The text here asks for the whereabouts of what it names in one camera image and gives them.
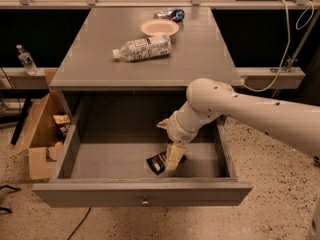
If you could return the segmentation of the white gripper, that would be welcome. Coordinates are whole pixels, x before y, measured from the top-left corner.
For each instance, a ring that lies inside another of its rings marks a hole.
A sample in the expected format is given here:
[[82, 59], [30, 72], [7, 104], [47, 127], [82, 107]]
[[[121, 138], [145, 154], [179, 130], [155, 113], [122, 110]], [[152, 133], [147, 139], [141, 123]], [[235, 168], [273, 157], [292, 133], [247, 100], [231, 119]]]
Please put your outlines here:
[[166, 118], [158, 122], [157, 127], [167, 129], [169, 139], [175, 142], [167, 146], [167, 159], [165, 162], [165, 173], [168, 176], [173, 176], [186, 151], [183, 144], [190, 143], [197, 136], [197, 132], [189, 132], [180, 125], [177, 111], [175, 111], [169, 119]]

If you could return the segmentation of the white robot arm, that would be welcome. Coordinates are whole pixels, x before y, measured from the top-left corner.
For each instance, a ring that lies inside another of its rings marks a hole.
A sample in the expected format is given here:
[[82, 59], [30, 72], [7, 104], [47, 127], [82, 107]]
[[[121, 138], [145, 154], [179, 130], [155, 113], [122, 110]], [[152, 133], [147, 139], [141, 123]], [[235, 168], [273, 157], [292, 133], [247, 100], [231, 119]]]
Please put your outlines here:
[[293, 149], [320, 160], [320, 109], [317, 106], [240, 94], [230, 85], [207, 78], [192, 81], [186, 101], [157, 123], [167, 132], [165, 171], [173, 174], [199, 130], [221, 116], [231, 117]]

